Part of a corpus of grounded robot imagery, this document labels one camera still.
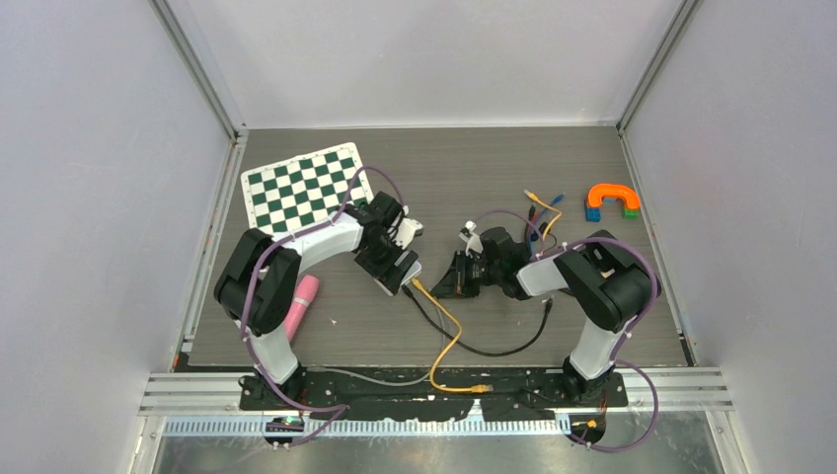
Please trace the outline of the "white router box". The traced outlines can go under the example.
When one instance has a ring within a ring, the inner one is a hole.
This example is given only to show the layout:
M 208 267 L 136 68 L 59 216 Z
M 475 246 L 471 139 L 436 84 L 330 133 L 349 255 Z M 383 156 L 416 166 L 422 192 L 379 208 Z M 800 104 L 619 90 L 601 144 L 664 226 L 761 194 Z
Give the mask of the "white router box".
M 422 265 L 419 261 L 412 262 L 408 267 L 405 263 L 399 264 L 388 270 L 384 275 L 376 277 L 374 280 L 384 292 L 389 296 L 395 296 L 399 293 L 402 286 L 408 284 L 414 277 L 417 277 L 422 270 Z

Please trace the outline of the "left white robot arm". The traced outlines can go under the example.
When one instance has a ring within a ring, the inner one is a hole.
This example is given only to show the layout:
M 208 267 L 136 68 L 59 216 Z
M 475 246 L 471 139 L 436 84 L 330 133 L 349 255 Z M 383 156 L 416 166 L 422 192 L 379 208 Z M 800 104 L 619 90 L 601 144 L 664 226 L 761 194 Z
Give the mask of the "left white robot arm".
M 276 407 L 294 407 L 303 393 L 295 376 L 301 364 L 285 331 L 298 277 L 340 254 L 355 262 L 389 295 L 420 273 L 411 243 L 424 226 L 394 197 L 380 192 L 357 207 L 343 204 L 326 218 L 297 230 L 269 235 L 247 230 L 218 279 L 213 295 L 239 328 L 267 379 L 265 395 Z

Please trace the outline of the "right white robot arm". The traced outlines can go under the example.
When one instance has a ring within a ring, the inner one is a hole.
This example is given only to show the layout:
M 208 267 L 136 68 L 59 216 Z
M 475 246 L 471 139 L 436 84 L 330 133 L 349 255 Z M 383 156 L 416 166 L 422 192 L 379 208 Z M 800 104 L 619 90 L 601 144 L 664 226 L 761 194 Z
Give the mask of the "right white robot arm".
M 527 300 L 569 291 L 586 321 L 563 363 L 560 391 L 576 405 L 590 404 L 602 393 L 619 349 L 661 294 L 648 260 L 606 230 L 541 257 L 502 227 L 462 231 L 461 237 L 465 250 L 455 253 L 431 295 L 472 298 L 496 286 L 507 297 Z

